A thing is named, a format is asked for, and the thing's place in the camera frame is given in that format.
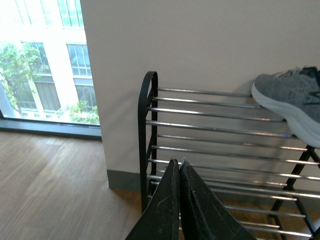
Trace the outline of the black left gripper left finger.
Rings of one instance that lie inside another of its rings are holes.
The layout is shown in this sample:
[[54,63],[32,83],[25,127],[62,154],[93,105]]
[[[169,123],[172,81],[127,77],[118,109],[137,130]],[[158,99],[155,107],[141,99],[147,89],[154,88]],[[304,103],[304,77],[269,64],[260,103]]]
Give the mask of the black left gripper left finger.
[[177,240],[179,238],[180,171],[171,159],[153,197],[127,240]]

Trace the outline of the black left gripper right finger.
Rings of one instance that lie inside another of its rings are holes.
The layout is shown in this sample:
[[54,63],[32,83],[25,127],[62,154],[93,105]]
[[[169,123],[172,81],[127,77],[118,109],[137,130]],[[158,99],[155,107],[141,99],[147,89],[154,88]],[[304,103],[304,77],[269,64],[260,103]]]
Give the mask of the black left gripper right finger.
[[180,167],[180,216],[186,240],[255,240],[184,159]]

